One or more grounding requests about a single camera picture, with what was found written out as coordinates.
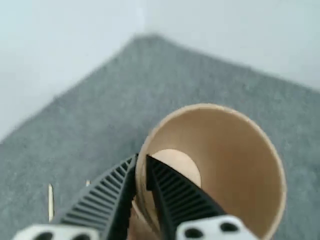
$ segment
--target floor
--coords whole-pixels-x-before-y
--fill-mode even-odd
[[[159,36],[134,39],[3,141],[2,238],[48,221],[48,183],[58,211],[87,179],[138,152],[161,118],[194,103],[248,115],[276,146],[288,197],[274,239],[320,239],[320,93]]]

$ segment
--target screw hole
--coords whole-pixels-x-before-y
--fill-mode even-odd
[[[184,235],[189,239],[199,239],[204,236],[202,231],[200,231],[199,229],[196,229],[194,227],[191,227],[191,228],[188,228],[187,230],[185,230]]]
[[[238,227],[230,222],[224,222],[220,225],[222,232],[236,232]]]
[[[53,237],[54,235],[51,232],[46,231],[46,232],[40,233],[38,236],[34,238],[34,240],[51,240]]]
[[[90,240],[90,237],[87,234],[80,234],[74,237],[72,240]]]

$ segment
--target paper cup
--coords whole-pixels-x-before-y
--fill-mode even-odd
[[[260,239],[269,240],[284,212],[286,180],[274,145],[245,115],[215,104],[183,107],[145,140],[136,165],[136,214],[160,236],[146,155],[184,174]]]

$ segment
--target wooden stick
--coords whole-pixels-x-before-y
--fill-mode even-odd
[[[54,218],[55,205],[54,205],[54,188],[51,184],[48,185],[48,216],[49,222]]]

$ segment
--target white wall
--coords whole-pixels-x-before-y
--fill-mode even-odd
[[[124,46],[133,0],[0,0],[0,141]]]
[[[146,27],[320,90],[320,1],[145,0]]]

